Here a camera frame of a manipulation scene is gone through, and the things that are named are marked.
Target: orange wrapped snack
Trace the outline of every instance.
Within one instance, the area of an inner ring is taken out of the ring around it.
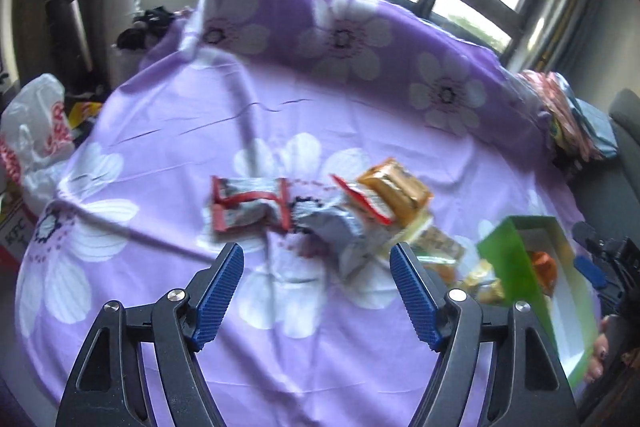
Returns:
[[[556,261],[546,252],[543,251],[530,251],[529,257],[533,270],[536,273],[538,284],[542,288],[542,292],[549,297],[554,294],[556,288],[556,282],[558,281],[558,264]]]
[[[402,227],[408,226],[433,198],[431,191],[394,158],[370,168],[358,182],[375,191],[391,207]]]

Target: purple floral tablecloth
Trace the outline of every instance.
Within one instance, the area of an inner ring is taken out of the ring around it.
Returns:
[[[388,267],[340,280],[299,235],[214,235],[210,176],[286,176],[331,198],[394,156],[434,192],[435,223],[474,243],[505,216],[581,219],[550,163],[548,116],[495,55],[376,0],[200,0],[106,103],[40,217],[17,328],[53,400],[100,306],[185,286],[228,239],[245,269],[198,360],[227,424],[407,425],[436,355]],[[151,346],[161,426],[171,425]],[[484,396],[482,350],[463,425]]]

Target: white plastic bag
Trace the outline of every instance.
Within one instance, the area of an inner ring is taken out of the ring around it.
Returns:
[[[75,150],[64,98],[57,78],[43,74],[20,90],[0,120],[0,160],[36,216],[53,198]]]

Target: metal screw head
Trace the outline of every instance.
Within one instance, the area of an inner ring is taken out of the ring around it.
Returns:
[[[460,290],[458,288],[453,288],[450,292],[449,292],[449,298],[452,301],[456,301],[456,302],[462,302],[463,300],[466,299],[466,292],[464,290]]]
[[[117,301],[109,301],[103,308],[108,312],[116,312],[120,309],[120,304]]]
[[[171,302],[178,302],[184,299],[185,297],[184,290],[171,290],[167,293],[166,298],[168,298]]]
[[[531,306],[528,302],[518,301],[516,302],[516,309],[522,313],[529,313],[531,311]]]

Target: open box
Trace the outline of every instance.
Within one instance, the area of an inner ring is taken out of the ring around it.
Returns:
[[[550,309],[527,251],[546,251],[558,263],[558,282]],[[511,216],[478,244],[480,256],[494,266],[507,302],[527,301],[556,346],[571,388],[587,369],[598,330],[586,280],[574,268],[574,251],[551,216]]]

